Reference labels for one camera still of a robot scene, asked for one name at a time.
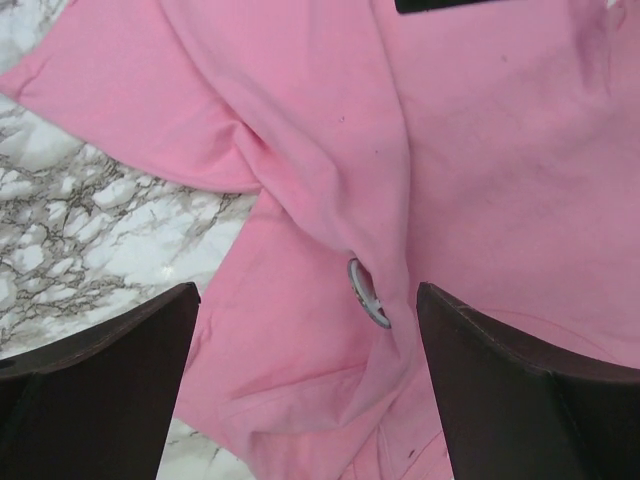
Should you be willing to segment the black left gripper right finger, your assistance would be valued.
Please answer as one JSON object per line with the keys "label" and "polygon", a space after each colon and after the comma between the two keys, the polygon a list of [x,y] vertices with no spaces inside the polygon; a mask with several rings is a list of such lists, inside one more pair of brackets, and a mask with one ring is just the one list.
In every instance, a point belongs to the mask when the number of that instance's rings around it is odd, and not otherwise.
{"label": "black left gripper right finger", "polygon": [[638,370],[552,345],[430,283],[417,313],[455,478],[638,478]]}

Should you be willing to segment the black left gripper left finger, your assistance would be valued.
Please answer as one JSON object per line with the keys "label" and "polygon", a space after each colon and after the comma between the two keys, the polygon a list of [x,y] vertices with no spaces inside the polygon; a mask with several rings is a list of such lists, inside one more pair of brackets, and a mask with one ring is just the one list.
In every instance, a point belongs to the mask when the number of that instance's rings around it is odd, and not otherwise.
{"label": "black left gripper left finger", "polygon": [[199,309],[192,283],[1,361],[4,479],[153,479]]}

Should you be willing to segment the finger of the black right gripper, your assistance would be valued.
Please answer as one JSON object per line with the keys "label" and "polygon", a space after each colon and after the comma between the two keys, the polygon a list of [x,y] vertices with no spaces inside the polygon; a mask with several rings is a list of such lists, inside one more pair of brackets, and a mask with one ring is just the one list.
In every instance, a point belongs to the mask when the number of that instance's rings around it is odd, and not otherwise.
{"label": "finger of the black right gripper", "polygon": [[492,0],[395,0],[395,9],[401,15],[425,13],[436,10],[466,7],[488,3]]}

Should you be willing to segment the pink t-shirt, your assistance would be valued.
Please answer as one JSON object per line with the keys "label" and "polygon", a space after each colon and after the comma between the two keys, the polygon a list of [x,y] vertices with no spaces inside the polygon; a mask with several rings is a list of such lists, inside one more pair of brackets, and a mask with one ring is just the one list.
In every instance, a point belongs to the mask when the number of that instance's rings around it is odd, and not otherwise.
{"label": "pink t-shirt", "polygon": [[452,477],[423,281],[639,363],[635,1],[72,1],[1,90],[126,165],[256,195],[176,414],[258,479]]}

